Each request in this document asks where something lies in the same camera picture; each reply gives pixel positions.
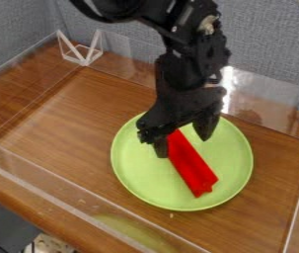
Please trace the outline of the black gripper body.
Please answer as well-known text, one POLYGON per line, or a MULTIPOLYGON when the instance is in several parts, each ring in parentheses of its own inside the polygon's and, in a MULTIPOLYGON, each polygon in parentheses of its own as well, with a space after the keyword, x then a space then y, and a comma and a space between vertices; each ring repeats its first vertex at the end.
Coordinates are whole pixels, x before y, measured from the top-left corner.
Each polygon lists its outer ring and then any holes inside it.
POLYGON ((201 67, 164 54, 156 61, 156 101, 137 121, 142 143, 170 136, 176 130, 193 125, 205 113, 221 114, 226 89, 220 86, 224 64, 206 62, 201 67))

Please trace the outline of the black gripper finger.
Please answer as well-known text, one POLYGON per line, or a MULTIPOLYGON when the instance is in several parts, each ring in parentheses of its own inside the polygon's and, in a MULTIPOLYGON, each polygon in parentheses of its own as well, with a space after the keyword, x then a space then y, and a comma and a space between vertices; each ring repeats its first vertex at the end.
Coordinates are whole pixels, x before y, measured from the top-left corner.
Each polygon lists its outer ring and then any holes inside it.
POLYGON ((153 144, 156 155, 158 158, 166 158, 169 155, 168 136, 161 137, 153 144))
POLYGON ((200 138, 206 141, 214 133, 221 115, 217 113, 205 113, 193 122, 194 130, 200 138))

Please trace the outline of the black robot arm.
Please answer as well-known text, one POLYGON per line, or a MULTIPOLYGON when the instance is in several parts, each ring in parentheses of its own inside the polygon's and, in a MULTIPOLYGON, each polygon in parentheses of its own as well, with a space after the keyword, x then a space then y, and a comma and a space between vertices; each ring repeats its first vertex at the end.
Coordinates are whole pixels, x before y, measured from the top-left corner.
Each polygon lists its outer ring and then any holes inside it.
POLYGON ((201 139, 220 122, 226 88, 222 69, 232 52, 214 0, 69 0, 90 19, 138 21, 160 33, 165 54, 156 60, 156 102, 137 122, 141 142, 169 156, 169 136, 193 125, 201 139))

